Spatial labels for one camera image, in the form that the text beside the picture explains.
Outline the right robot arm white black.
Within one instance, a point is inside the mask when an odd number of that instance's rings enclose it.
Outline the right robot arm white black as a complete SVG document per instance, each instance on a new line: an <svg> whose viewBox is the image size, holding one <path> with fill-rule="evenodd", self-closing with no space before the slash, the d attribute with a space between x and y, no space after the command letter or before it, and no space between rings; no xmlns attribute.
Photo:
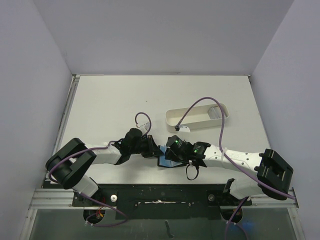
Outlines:
<svg viewBox="0 0 320 240"><path fill-rule="evenodd" d="M222 168L245 174L246 179L230 179L228 188L222 192L227 204L260 194L279 201L295 199L289 194L294 170L275 150L240 152L207 142L192 144L173 135L167 140L164 155L168 160L187 166Z"/></svg>

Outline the stack of silver credit cards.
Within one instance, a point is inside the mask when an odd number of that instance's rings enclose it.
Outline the stack of silver credit cards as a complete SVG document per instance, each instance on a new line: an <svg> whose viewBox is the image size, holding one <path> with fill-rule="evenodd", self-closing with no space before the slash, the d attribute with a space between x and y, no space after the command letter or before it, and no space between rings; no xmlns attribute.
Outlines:
<svg viewBox="0 0 320 240"><path fill-rule="evenodd" d="M208 109L208 115L210 117L211 120L216 120L216 119L221 119L222 118L222 114L221 114L221 110L218 106L212 106Z"/></svg>

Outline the black card holder wallet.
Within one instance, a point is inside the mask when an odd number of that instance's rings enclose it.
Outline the black card holder wallet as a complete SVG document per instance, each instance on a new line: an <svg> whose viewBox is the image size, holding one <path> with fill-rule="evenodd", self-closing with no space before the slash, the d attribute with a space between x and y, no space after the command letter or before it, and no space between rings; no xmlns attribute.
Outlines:
<svg viewBox="0 0 320 240"><path fill-rule="evenodd" d="M157 166L158 166L158 167L160 167L160 168L169 168L169 169L172 169L172 168L179 168L179 167L184 167L184 166L186 166L185 163L175 162L175 161L166 159L164 153L166 152L167 147L166 147L166 146L163 146L163 145L159 145L158 147L159 147L159 149L160 149L160 150L162 151L162 153L163 153L162 156L158 156L158 157L157 157Z"/></svg>

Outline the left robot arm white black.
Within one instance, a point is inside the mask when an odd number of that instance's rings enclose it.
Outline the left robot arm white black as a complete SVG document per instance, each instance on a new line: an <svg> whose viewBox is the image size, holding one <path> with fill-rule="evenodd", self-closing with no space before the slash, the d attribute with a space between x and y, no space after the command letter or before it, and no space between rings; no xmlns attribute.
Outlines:
<svg viewBox="0 0 320 240"><path fill-rule="evenodd" d="M75 137L57 151L45 164L48 177L65 190L72 189L84 194L84 200L95 206L100 203L102 193L98 184L86 175L91 165L121 165L132 155L143 158L158 158L164 155L153 137L139 128L131 128L125 137L110 141L106 146L88 147Z"/></svg>

